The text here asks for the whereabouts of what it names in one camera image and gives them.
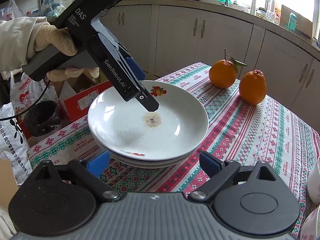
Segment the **left forearm white sleeve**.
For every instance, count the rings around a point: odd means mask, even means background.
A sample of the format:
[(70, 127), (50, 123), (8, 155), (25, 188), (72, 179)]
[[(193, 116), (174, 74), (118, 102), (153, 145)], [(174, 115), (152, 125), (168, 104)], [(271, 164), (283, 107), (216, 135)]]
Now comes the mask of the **left forearm white sleeve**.
[(47, 25), (45, 17), (19, 17), (1, 21), (1, 71), (20, 69), (35, 55), (35, 37)]

